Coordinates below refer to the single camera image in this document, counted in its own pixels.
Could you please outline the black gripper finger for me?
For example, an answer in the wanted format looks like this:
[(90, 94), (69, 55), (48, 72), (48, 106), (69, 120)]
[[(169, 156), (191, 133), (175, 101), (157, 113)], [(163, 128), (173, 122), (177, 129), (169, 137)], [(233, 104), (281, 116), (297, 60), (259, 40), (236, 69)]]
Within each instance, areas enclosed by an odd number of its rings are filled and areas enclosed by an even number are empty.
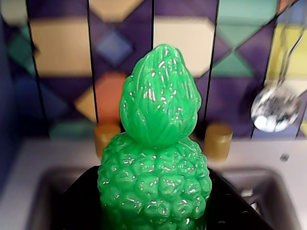
[(207, 230), (271, 230), (258, 214), (220, 174), (209, 169), (212, 191), (205, 210)]
[(64, 230), (105, 230), (106, 216), (100, 205), (98, 167), (86, 170), (62, 196)]

